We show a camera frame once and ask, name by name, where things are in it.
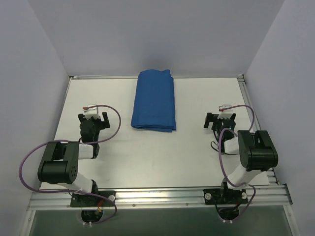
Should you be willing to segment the blue surgical drape cloth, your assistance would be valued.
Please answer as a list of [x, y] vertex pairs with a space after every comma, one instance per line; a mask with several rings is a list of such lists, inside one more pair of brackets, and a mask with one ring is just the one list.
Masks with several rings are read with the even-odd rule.
[[169, 69], [140, 72], [131, 126], [159, 132], [176, 130], [174, 78]]

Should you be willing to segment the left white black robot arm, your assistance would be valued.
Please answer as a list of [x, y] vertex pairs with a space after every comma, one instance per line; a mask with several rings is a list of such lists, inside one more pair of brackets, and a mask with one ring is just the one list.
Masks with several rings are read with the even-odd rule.
[[98, 186], [92, 179], [79, 173], [80, 159], [95, 159], [99, 153], [97, 143], [101, 130], [109, 128], [106, 112], [79, 114], [81, 140], [76, 142], [49, 142], [39, 164], [37, 177], [40, 182], [57, 184], [69, 190], [83, 191], [82, 201], [94, 206], [99, 201]]

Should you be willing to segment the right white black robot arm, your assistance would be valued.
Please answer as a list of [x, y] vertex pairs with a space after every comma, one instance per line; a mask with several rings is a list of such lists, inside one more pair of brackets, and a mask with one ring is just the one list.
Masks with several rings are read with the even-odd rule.
[[240, 164], [229, 175], [225, 174], [222, 187], [218, 193], [224, 203], [236, 198], [236, 190], [245, 189], [257, 175], [276, 167], [279, 161], [278, 153], [266, 130], [249, 130], [234, 132], [236, 126], [235, 113], [207, 113], [204, 128], [211, 125], [217, 141], [215, 150], [220, 155], [237, 155]]

